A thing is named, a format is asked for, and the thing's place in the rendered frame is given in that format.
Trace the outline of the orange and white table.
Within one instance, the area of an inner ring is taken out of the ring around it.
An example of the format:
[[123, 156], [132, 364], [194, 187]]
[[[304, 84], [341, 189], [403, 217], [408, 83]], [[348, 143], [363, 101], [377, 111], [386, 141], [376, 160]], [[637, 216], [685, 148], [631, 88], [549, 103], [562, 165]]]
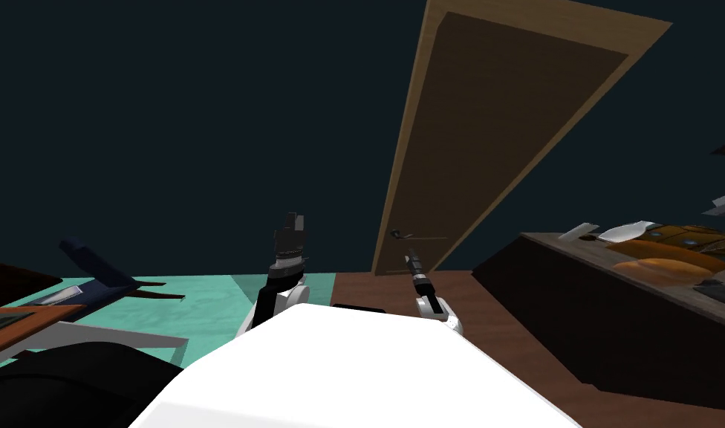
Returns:
[[0, 330], [0, 364], [24, 350], [96, 341], [132, 348], [173, 348], [170, 363], [182, 364], [189, 339], [67, 322], [69, 315], [82, 308], [81, 305], [0, 308], [0, 314], [29, 314]]

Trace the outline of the dark blue chair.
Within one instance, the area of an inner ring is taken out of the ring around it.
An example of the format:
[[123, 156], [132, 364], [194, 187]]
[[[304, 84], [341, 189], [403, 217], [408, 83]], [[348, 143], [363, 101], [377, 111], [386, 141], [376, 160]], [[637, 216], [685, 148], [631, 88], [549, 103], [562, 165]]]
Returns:
[[165, 294], [143, 290], [144, 286], [156, 286], [157, 282], [139, 282], [109, 264], [79, 239], [67, 238], [59, 243], [71, 261], [92, 279], [81, 285], [73, 285], [47, 296], [35, 299], [28, 305], [84, 305], [102, 308], [123, 297], [146, 299], [183, 299], [180, 294]]

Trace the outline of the brown wooden door leaf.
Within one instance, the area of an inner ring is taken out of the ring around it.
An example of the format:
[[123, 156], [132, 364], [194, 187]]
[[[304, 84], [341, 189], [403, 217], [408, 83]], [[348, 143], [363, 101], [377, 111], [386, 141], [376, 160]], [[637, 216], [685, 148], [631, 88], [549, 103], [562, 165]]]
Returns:
[[438, 26], [377, 275], [431, 269], [625, 54], [449, 12]]

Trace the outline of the dark wooden sideboard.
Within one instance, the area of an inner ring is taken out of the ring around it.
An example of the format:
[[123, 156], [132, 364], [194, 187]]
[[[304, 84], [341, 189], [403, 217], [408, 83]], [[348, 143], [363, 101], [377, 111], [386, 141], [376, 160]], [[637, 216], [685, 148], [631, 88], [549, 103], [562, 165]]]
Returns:
[[598, 241], [522, 233], [472, 275], [582, 383], [725, 410], [725, 303], [613, 270]]

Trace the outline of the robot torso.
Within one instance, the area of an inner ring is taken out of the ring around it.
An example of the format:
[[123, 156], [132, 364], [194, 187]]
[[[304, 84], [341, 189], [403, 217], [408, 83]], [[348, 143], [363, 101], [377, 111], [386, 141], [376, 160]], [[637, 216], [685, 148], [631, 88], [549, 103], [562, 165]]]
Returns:
[[186, 367], [129, 428], [581, 428], [438, 320], [299, 304]]

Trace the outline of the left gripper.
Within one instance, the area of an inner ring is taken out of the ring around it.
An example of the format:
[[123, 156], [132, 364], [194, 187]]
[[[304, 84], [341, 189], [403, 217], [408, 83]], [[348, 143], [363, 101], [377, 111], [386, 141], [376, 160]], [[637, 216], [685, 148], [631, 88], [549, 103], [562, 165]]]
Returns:
[[301, 257], [306, 235], [305, 217], [296, 213], [288, 213], [285, 228], [274, 232], [276, 257]]

